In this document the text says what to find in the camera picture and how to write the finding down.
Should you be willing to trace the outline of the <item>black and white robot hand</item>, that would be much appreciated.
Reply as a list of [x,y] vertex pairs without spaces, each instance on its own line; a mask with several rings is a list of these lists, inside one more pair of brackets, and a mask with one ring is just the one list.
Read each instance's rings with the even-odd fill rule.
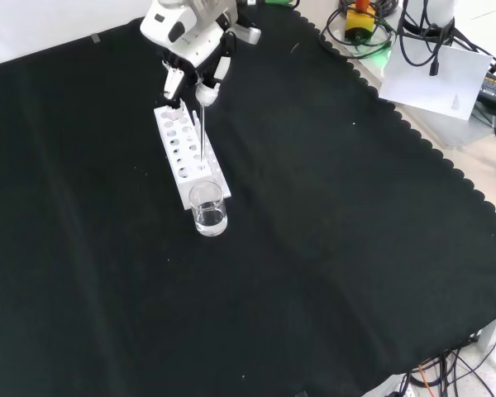
[[231,63],[227,32],[237,22],[234,1],[154,1],[140,25],[141,34],[161,50],[167,70],[163,96],[180,108],[182,91],[197,87],[199,101],[213,104]]

